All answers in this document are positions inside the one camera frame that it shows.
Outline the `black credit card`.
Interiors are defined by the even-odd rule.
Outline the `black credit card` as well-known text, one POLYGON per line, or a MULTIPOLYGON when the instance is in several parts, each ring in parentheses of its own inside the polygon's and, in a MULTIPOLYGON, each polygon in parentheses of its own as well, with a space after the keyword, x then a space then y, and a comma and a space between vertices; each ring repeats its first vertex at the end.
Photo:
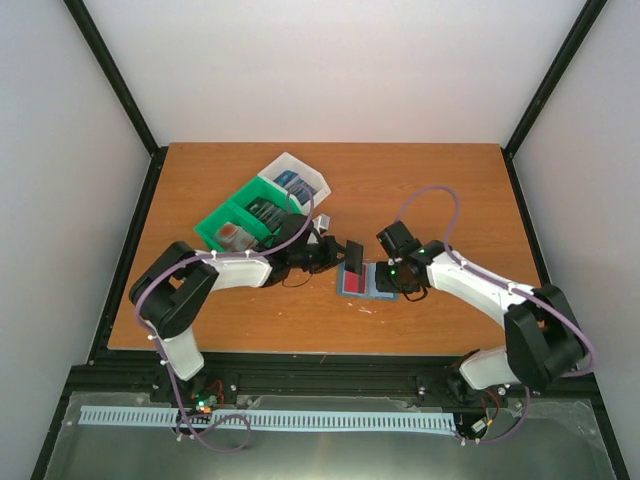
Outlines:
POLYGON ((344 269, 360 276, 363 272, 364 247, 355 241, 347 240, 344 252, 344 269))

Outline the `green bin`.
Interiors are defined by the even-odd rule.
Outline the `green bin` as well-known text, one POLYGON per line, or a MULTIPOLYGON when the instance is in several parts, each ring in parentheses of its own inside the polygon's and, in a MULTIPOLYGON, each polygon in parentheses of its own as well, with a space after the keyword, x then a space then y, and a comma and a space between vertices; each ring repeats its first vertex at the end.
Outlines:
POLYGON ((242 252, 263 237, 261 224, 233 202, 226 202, 195 226, 210 250, 242 252))
POLYGON ((237 190, 229 203, 239 215, 240 226, 258 240, 276 233, 288 213, 301 212, 292 196, 259 176, 237 190))

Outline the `teal card holder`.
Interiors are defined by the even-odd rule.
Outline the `teal card holder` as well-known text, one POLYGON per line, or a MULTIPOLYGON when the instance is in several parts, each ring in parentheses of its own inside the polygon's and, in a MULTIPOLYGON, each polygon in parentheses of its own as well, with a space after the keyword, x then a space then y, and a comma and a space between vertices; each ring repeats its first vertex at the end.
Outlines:
POLYGON ((398 299, 397 293, 383 292, 377 288, 376 282, 375 282, 375 273, 376 273, 375 262, 364 263, 363 268, 366 268, 366 281, 367 281, 366 293, 364 295, 345 295, 341 292, 342 270, 345 270, 344 266, 341 265, 338 270, 338 281, 337 281, 337 293, 339 295, 354 297, 354 298, 361 298, 361 299, 374 299, 374 300, 385 300, 385 301, 396 301, 398 299))

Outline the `red credit card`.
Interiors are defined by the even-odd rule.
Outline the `red credit card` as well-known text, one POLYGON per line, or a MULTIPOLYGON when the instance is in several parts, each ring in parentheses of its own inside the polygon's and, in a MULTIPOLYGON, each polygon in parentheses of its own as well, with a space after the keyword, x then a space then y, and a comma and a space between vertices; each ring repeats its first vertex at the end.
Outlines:
POLYGON ((364 295, 366 293, 366 268, 360 273, 342 270, 341 292, 345 295, 364 295))

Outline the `white bin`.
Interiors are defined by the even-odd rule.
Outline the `white bin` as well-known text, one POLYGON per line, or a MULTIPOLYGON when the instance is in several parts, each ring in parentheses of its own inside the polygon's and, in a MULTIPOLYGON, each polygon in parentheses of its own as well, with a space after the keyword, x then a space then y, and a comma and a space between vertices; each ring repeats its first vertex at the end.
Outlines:
POLYGON ((319 171, 288 152, 279 155, 258 176, 289 194, 289 199, 303 213, 309 212, 311 204, 317 207, 331 194, 329 184, 319 171))

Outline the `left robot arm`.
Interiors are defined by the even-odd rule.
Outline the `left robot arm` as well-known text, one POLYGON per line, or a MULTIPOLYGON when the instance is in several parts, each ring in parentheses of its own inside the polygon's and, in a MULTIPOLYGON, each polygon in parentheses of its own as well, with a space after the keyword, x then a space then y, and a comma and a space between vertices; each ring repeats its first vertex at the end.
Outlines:
POLYGON ((195 250, 172 243, 133 284, 129 300, 135 318, 148 330, 161 364, 174 374, 172 388, 186 402, 201 400, 208 378, 192 324, 210 293, 238 287, 266 288, 291 270, 317 275, 342 265, 363 270, 363 246, 339 243, 309 217, 287 214, 274 233, 239 252, 195 250))

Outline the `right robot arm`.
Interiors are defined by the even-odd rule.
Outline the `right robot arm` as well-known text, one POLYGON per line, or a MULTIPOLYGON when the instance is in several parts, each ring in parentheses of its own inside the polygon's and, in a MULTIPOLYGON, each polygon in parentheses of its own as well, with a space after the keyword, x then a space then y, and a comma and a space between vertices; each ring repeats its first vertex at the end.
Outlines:
POLYGON ((377 286, 405 296, 430 289, 450 294, 487 315, 504 330, 504 345, 479 350, 458 367, 474 390, 499 384, 521 384, 543 391, 559 378, 595 370, 592 342, 579 329, 559 288, 512 282, 461 256, 440 241, 396 244, 379 241, 388 256, 380 262, 377 286))

